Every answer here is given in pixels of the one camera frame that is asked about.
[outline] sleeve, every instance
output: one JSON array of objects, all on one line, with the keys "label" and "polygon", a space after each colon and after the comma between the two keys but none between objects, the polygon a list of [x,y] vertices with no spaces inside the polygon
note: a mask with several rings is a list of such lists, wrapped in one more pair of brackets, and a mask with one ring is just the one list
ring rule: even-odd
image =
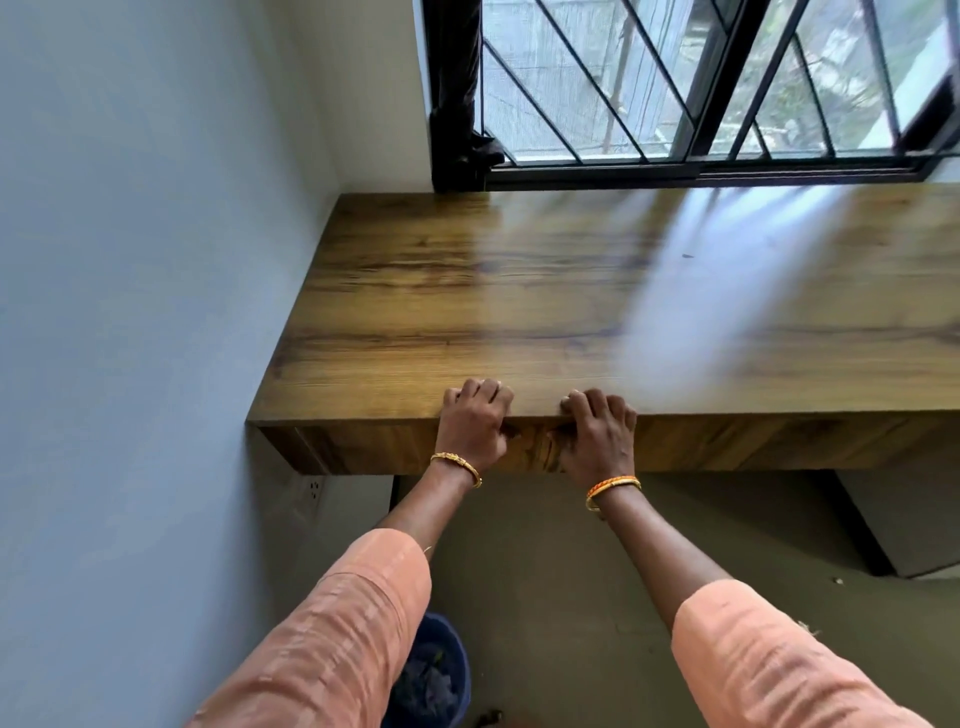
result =
[{"label": "sleeve", "polygon": [[732,579],[681,605],[672,647],[710,728],[931,728]]},{"label": "sleeve", "polygon": [[361,536],[188,725],[380,725],[429,599],[413,538]]}]

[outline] power outlet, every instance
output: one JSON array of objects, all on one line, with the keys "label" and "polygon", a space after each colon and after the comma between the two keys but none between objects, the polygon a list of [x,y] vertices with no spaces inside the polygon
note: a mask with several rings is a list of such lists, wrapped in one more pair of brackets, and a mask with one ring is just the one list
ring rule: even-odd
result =
[{"label": "power outlet", "polygon": [[324,499],[324,479],[315,475],[298,476],[294,488],[296,493],[292,503],[294,511],[306,524],[312,524],[320,513],[320,504]]}]

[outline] desk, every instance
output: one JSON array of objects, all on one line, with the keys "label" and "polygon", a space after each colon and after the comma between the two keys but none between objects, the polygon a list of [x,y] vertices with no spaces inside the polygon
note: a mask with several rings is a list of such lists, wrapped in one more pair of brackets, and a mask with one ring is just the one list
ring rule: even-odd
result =
[{"label": "desk", "polygon": [[868,468],[960,418],[960,185],[345,195],[253,402],[302,473],[418,473],[443,390],[640,413],[641,471]]}]

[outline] gold bangle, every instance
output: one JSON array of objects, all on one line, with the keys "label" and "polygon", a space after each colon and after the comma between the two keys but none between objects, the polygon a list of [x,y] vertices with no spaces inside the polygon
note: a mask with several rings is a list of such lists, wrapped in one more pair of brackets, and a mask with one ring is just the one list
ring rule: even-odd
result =
[{"label": "gold bangle", "polygon": [[460,455],[456,454],[455,452],[434,452],[432,455],[430,455],[430,462],[432,463],[438,458],[442,460],[449,460],[451,463],[456,463],[461,468],[466,468],[469,470],[470,474],[473,475],[474,488],[479,488],[481,485],[483,485],[483,478],[480,477],[480,473],[477,472],[477,469],[470,465],[470,463],[464,460]]},{"label": "gold bangle", "polygon": [[643,490],[640,488],[640,481],[632,475],[619,475],[618,477],[602,480],[587,491],[587,510],[591,513],[599,513],[600,506],[593,502],[594,496],[599,496],[604,491],[617,485],[634,485],[637,490]]}]

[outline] hand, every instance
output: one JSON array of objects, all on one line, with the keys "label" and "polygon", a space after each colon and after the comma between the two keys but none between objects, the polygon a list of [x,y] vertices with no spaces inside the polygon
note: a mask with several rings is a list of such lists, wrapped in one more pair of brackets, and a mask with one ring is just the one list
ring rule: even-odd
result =
[{"label": "hand", "polygon": [[636,412],[622,397],[599,389],[573,390],[560,402],[577,423],[575,436],[552,433],[563,448],[560,464],[578,485],[588,489],[618,475],[634,473]]},{"label": "hand", "polygon": [[514,390],[496,379],[468,379],[460,389],[446,390],[436,452],[453,452],[485,471],[507,451],[500,427],[513,400]]}]

